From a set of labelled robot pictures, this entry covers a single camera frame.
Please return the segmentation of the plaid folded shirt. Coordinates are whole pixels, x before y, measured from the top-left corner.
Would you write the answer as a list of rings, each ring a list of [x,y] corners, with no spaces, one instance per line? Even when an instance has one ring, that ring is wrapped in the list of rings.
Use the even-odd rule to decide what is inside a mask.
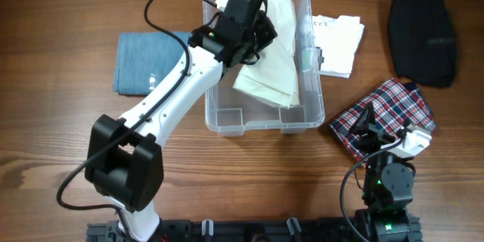
[[[343,111],[329,125],[329,130],[335,138],[357,160],[361,160],[366,153],[357,148],[359,137],[353,135],[350,128],[368,103],[373,104],[376,127],[392,136],[396,135],[400,125],[407,119],[430,132],[437,128],[432,111],[417,85],[413,82],[402,84],[397,79],[388,79],[369,95]]]

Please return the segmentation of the cream cloth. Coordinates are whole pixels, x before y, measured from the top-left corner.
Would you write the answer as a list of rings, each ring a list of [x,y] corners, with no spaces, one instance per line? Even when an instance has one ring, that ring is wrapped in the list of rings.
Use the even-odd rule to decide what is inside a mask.
[[[300,105],[296,50],[296,13],[292,0],[268,0],[268,18],[278,36],[260,53],[254,65],[243,65],[233,89],[271,107]]]

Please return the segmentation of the black folded garment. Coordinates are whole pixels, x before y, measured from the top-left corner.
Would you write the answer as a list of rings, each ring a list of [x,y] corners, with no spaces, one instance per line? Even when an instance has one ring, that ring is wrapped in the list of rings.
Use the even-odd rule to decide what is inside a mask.
[[[392,0],[387,23],[398,77],[448,88],[457,72],[457,36],[445,0]]]

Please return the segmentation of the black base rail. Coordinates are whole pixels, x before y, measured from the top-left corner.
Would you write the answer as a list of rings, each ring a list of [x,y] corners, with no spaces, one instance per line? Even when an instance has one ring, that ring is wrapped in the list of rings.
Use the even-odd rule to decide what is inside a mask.
[[[380,241],[423,241],[419,218],[411,218],[409,230],[397,229],[397,224],[383,227]],[[299,221],[301,231],[290,231],[287,221],[214,222],[213,234],[203,234],[203,223],[189,220],[163,220],[148,241],[361,241],[343,219],[326,218]],[[88,224],[89,242],[129,241],[118,222]]]

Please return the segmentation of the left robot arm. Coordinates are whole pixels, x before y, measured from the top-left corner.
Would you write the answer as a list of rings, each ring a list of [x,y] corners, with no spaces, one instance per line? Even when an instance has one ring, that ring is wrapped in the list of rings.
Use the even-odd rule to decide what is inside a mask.
[[[164,178],[162,148],[206,90],[228,69],[255,64],[276,38],[267,12],[268,0],[228,0],[181,43],[181,59],[142,102],[118,119],[103,115],[95,122],[85,179],[118,215],[106,226],[108,241],[161,238],[153,198]]]

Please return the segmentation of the clear plastic storage container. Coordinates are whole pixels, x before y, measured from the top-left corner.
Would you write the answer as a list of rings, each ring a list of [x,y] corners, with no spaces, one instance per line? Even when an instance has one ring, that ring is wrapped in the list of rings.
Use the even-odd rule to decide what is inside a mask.
[[[211,131],[224,137],[266,129],[279,129],[282,134],[296,134],[318,127],[324,122],[311,0],[291,1],[296,15],[296,52],[293,62],[298,79],[299,106],[268,106],[233,89],[234,81],[242,68],[238,65],[205,93],[205,121]]]

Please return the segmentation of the blue denim jeans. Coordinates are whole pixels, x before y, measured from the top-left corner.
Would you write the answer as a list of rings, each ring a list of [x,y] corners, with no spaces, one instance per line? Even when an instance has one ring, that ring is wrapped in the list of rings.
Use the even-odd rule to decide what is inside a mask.
[[[121,95],[149,95],[183,54],[180,44],[165,33],[121,33],[113,91]]]

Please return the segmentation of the white folded t-shirt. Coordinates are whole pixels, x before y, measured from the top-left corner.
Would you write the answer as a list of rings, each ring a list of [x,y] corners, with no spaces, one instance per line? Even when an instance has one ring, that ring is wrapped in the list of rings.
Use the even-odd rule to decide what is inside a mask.
[[[365,29],[360,17],[318,15],[312,17],[312,22],[319,74],[348,79]]]

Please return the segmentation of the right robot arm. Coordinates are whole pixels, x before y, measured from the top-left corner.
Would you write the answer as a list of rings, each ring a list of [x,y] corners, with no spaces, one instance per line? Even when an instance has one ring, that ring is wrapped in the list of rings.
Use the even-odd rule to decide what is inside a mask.
[[[416,170],[391,150],[405,142],[407,129],[394,137],[376,126],[374,106],[369,103],[350,128],[366,153],[356,163],[366,164],[362,199],[367,206],[355,211],[349,227],[359,241],[416,242],[423,240],[420,220],[408,213]]]

